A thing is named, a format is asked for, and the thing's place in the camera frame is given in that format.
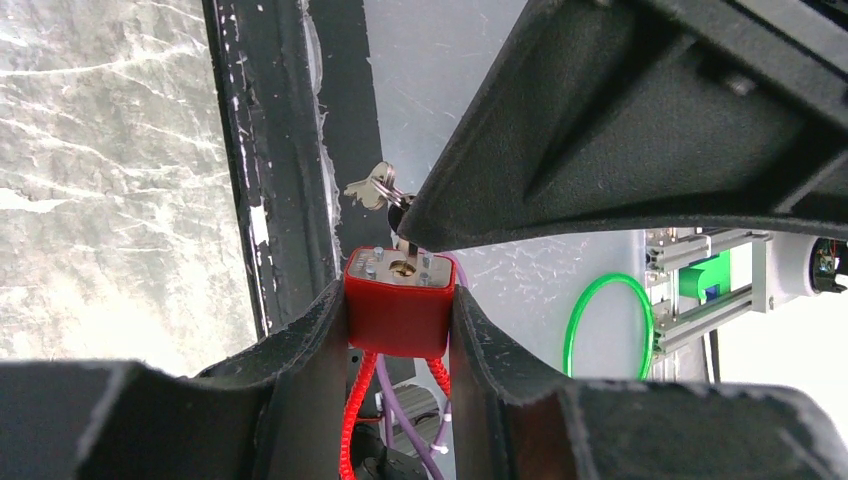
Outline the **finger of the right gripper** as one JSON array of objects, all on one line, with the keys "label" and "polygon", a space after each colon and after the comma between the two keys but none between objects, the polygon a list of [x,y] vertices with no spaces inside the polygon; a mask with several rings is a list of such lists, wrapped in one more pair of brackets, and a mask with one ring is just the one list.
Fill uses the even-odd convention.
[{"label": "finger of the right gripper", "polygon": [[845,2],[528,2],[398,232],[697,226],[846,237]]}]

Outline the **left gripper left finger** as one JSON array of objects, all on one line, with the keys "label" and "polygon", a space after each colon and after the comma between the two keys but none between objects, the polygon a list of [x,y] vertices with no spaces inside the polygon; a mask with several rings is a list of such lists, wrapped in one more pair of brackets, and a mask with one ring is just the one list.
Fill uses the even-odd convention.
[{"label": "left gripper left finger", "polygon": [[331,283],[283,330],[174,377],[138,361],[5,361],[5,479],[334,479],[348,347]]}]

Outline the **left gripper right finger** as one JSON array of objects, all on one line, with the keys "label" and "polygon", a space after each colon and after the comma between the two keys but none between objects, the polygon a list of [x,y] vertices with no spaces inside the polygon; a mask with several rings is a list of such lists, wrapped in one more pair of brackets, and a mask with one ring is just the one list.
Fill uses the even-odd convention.
[{"label": "left gripper right finger", "polygon": [[749,384],[576,380],[466,288],[450,339],[461,479],[843,479],[847,450],[806,394]]}]

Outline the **red cable lock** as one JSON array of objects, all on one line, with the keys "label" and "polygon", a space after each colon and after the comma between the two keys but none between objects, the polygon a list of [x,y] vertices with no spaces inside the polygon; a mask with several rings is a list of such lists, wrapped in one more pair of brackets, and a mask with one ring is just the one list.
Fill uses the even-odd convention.
[{"label": "red cable lock", "polygon": [[450,375],[442,358],[457,277],[457,263],[445,255],[413,260],[396,249],[362,247],[349,259],[343,275],[348,342],[362,351],[362,357],[343,414],[342,479],[355,477],[354,425],[381,355],[425,360],[436,384],[451,397]]}]

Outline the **silver key bunch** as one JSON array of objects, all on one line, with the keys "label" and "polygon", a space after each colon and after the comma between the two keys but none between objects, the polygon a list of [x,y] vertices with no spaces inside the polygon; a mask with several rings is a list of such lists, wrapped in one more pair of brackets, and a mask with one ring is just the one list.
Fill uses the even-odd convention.
[{"label": "silver key bunch", "polygon": [[387,209],[388,224],[395,240],[395,247],[387,249],[377,245],[366,245],[356,249],[357,253],[368,251],[368,258],[360,266],[361,273],[369,280],[388,280],[390,283],[409,283],[417,270],[418,248],[397,233],[400,220],[410,209],[414,196],[395,186],[394,167],[379,162],[363,179],[349,183],[343,194],[359,202],[364,208],[378,211]]}]

